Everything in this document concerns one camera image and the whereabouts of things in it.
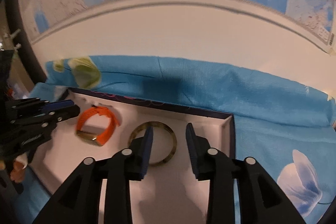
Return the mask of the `left hand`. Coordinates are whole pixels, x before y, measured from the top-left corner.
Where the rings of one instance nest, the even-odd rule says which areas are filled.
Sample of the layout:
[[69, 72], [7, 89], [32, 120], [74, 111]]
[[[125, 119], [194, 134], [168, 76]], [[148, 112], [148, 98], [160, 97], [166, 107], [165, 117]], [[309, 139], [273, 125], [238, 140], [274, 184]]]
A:
[[5, 161], [1, 159], [1, 170], [6, 170], [9, 166], [11, 168], [11, 171], [9, 172], [9, 178], [15, 183], [23, 182], [27, 165], [28, 157], [26, 153], [16, 157], [11, 164], [6, 164]]

